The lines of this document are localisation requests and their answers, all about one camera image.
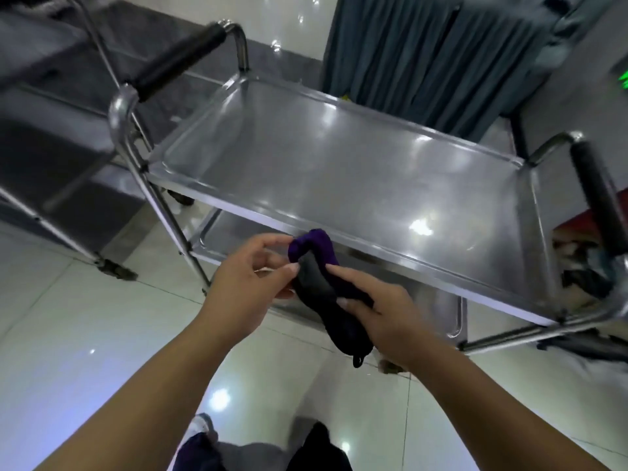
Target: person's left hand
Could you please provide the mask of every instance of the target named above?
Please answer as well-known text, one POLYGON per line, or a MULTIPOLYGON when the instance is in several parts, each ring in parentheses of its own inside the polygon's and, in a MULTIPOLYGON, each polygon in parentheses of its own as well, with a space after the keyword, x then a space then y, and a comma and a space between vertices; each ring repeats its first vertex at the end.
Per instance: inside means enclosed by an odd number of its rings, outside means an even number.
POLYGON ((197 319, 226 348, 232 348, 262 324, 273 299, 294 296, 288 286, 299 271, 298 263, 289 263, 286 257, 266 250, 288 245, 292 240, 291 236, 272 233, 254 236, 223 261, 214 274, 197 319))

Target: black handle grip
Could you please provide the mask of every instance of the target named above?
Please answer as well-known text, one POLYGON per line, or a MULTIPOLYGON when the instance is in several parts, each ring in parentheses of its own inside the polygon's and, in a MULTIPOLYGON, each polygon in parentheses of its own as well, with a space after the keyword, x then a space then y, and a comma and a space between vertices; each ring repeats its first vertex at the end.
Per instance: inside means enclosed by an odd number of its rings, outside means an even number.
POLYGON ((590 142, 574 143, 570 154, 606 251, 612 257, 627 254, 628 225, 606 166, 590 142))
POLYGON ((163 86, 224 43, 226 38, 225 29, 218 23, 211 23, 161 53, 129 81, 139 94, 139 101, 150 99, 163 86))

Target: black and purple eye mask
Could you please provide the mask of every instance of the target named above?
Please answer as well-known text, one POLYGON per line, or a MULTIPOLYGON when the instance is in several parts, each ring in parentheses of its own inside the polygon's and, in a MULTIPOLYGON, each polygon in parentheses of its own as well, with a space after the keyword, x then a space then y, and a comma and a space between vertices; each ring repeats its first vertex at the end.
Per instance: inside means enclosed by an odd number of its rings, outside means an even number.
POLYGON ((295 238, 288 247, 288 259, 301 266, 292 281, 296 295, 320 316, 336 347, 353 356, 354 367, 360 367, 373 350, 373 343, 364 326, 342 309, 336 299, 356 299, 368 307, 373 307, 373 300, 366 292, 327 271, 326 264, 338 266, 339 263, 332 241, 321 229, 295 238))

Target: teal curtain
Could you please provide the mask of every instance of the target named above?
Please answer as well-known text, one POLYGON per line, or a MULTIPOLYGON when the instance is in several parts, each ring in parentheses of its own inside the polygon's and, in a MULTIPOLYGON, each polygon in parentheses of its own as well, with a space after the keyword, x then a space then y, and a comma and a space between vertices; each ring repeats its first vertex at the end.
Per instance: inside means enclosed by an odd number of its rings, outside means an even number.
POLYGON ((477 142, 521 87, 550 28, 467 0, 339 0, 322 89, 477 142))

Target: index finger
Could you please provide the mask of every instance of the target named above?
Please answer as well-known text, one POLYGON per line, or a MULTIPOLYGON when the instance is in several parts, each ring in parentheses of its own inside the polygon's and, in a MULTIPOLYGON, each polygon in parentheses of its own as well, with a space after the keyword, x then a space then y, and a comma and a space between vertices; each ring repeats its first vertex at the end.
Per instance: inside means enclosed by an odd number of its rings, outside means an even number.
POLYGON ((290 244, 294 238, 290 235, 283 235, 280 233, 262 233, 260 235, 255 235, 248 239, 246 243, 244 243, 238 251, 237 254, 244 255, 253 255, 257 251, 261 251, 264 248, 268 248, 271 246, 279 245, 279 244, 290 244))
POLYGON ((373 293, 377 294, 381 290, 382 286, 387 283, 380 281, 377 277, 371 276, 364 271, 358 271, 357 269, 343 268, 342 266, 336 266, 334 264, 325 265, 327 270, 334 276, 338 276, 345 281, 350 282, 358 289, 366 292, 373 299, 373 293))

